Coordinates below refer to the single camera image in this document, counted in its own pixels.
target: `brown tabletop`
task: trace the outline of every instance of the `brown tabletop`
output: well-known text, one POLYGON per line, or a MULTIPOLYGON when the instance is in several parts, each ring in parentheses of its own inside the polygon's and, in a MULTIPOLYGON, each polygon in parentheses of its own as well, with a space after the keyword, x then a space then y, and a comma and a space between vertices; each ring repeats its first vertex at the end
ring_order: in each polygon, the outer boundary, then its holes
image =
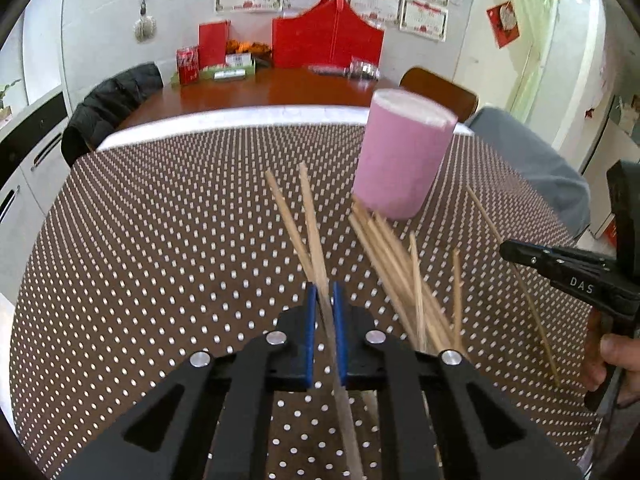
POLYGON ((244 106, 343 105, 369 107, 373 92, 396 85, 318 75, 306 69, 260 69, 247 79, 203 80, 183 87, 165 87, 133 112, 119 130, 160 119, 244 106))
MULTIPOLYGON (((192 352, 238 351, 300 304, 305 276, 264 181, 267 168, 302 225, 296 166, 306 162, 330 279, 344 281, 350 301, 368 308, 380 330, 403 335, 347 221, 363 131, 231 128, 91 153, 74 164, 33 248, 11 340, 15 424, 47 475, 192 352)), ((577 460, 597 423, 578 384, 589 308, 523 269, 556 356, 558 388, 524 295, 466 184, 505 237, 572 243, 544 199, 470 136, 454 136, 423 209, 394 228, 405 244, 416 232, 422 273, 449 319, 450 253, 460 249, 471 360, 577 460)), ((276 395, 270 480, 349 474, 327 354, 318 330, 314 387, 276 395)), ((378 428, 359 396, 351 408, 365 475, 377 480, 378 428)))

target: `sheer curtain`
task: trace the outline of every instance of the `sheer curtain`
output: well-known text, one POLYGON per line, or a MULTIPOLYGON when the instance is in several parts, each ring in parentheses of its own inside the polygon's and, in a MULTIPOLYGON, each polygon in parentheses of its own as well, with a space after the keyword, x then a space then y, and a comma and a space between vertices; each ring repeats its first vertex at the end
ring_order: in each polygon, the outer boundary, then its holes
POLYGON ((546 58, 551 48, 558 13, 558 0, 514 0, 516 9, 524 11, 533 36, 532 54, 524 68, 524 75, 517 92, 511 114, 525 123, 538 94, 545 70, 546 58))

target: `silver screw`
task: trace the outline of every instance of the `silver screw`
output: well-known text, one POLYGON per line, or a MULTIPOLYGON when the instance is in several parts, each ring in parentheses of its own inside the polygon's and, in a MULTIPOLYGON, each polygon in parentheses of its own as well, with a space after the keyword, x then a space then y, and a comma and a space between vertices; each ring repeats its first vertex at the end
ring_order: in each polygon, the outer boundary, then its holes
POLYGON ((280 330, 274 330, 267 334, 267 343, 270 345, 284 345, 287 342, 287 334, 280 332, 280 330))
POLYGON ((191 354, 191 357, 189 357, 189 362, 194 368, 202 368, 205 366, 209 366, 209 363, 211 362, 211 356, 203 351, 196 352, 195 354, 191 354))
POLYGON ((384 332, 380 332, 380 330, 369 330, 367 335, 365 336, 367 341, 369 341, 372 345, 379 345, 386 341, 386 335, 384 332))
POLYGON ((456 366, 462 362, 462 355, 455 350, 445 350, 442 353, 442 361, 449 366, 456 366))

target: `pink cup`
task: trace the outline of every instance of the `pink cup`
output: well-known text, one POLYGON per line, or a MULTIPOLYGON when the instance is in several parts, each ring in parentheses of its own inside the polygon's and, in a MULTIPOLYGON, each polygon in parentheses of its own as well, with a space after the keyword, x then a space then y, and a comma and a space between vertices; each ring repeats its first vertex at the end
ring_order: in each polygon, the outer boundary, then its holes
POLYGON ((412 218, 427 197, 458 118, 401 89, 373 94, 353 193, 393 220, 412 218))

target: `person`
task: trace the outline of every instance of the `person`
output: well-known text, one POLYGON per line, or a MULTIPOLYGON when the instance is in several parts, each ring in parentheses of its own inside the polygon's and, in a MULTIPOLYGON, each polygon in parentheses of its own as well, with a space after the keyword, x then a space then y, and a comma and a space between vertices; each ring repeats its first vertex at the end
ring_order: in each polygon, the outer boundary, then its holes
POLYGON ((600 317, 596 309, 591 310, 580 382, 594 392, 607 377, 605 363, 620 366, 626 370, 626 374, 618 394, 618 406, 629 406, 640 400, 640 339, 603 334, 600 317))

